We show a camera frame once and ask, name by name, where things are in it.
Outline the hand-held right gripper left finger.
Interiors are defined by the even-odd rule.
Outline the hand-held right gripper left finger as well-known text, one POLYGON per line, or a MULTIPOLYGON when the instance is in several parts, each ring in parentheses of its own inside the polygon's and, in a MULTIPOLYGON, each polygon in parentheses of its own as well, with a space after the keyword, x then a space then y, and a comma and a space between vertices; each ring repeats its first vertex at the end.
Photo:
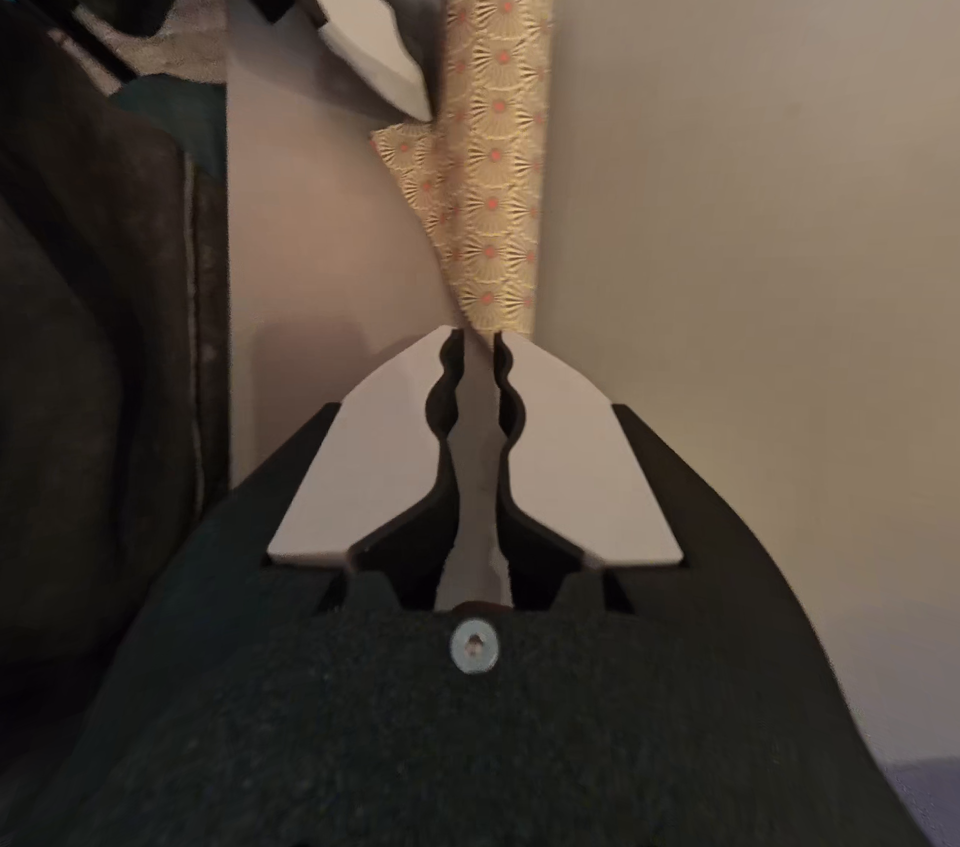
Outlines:
POLYGON ((450 433, 464 368, 464 330, 441 325, 336 404, 271 564, 379 573, 404 608, 435 608, 460 521, 450 433))

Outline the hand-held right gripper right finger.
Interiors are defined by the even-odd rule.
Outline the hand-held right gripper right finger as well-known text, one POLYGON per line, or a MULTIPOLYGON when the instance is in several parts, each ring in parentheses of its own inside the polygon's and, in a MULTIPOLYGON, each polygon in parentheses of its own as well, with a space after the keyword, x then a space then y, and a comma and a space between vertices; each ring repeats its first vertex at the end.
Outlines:
POLYGON ((681 565, 682 548, 614 403, 514 331, 494 337, 497 542, 515 609, 549 609, 569 577, 681 565))

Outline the pink patterned origami paper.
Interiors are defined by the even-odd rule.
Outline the pink patterned origami paper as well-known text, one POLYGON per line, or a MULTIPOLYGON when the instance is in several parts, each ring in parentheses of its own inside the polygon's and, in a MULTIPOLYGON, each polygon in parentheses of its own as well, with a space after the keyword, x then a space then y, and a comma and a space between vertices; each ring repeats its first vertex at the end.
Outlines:
POLYGON ((444 0, 438 111, 371 135, 486 346, 536 314, 555 0, 444 0))

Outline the dark upholstered seat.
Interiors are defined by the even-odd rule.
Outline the dark upholstered seat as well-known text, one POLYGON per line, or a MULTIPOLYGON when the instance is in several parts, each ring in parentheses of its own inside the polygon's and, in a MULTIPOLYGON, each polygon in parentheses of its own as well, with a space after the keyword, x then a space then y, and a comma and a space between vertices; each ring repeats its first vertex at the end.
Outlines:
POLYGON ((10 4, 1 35, 2 742, 75 709, 230 461, 227 202, 10 4))

